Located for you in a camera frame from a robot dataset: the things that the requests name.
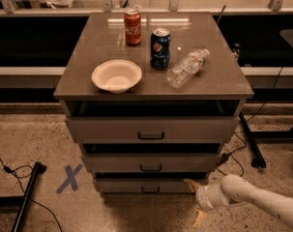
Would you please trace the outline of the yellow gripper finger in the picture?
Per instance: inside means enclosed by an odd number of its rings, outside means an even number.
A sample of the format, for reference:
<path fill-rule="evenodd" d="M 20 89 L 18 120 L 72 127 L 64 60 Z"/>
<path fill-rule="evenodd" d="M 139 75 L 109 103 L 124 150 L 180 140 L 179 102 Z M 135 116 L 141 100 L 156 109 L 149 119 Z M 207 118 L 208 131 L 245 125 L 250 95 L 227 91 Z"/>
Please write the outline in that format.
<path fill-rule="evenodd" d="M 191 191 L 197 192 L 201 185 L 192 179 L 185 179 L 184 182 L 189 186 Z"/>
<path fill-rule="evenodd" d="M 208 216 L 208 213 L 206 211 L 197 209 L 196 210 L 196 219 L 194 221 L 193 226 L 194 227 L 200 226 L 207 216 Z"/>

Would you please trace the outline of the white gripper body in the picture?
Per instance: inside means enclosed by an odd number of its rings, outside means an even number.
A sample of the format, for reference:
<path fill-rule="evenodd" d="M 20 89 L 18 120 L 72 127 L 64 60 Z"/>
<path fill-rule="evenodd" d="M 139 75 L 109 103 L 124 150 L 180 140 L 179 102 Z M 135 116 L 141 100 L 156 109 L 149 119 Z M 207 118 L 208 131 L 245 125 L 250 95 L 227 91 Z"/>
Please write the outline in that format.
<path fill-rule="evenodd" d="M 220 184 L 201 186 L 195 196 L 198 206 L 204 211 L 214 210 L 224 205 L 224 196 Z"/>

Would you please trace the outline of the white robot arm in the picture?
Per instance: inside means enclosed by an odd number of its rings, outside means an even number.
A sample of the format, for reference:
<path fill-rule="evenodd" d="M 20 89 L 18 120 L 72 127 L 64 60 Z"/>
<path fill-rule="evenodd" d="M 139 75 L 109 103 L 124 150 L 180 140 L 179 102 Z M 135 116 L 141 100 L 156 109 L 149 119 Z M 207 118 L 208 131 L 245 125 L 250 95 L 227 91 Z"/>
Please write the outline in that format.
<path fill-rule="evenodd" d="M 206 186 L 192 179 L 184 182 L 195 193 L 198 206 L 194 226 L 199 226 L 209 211 L 251 204 L 293 229 L 293 198 L 257 188 L 233 174 L 224 176 L 218 184 Z"/>

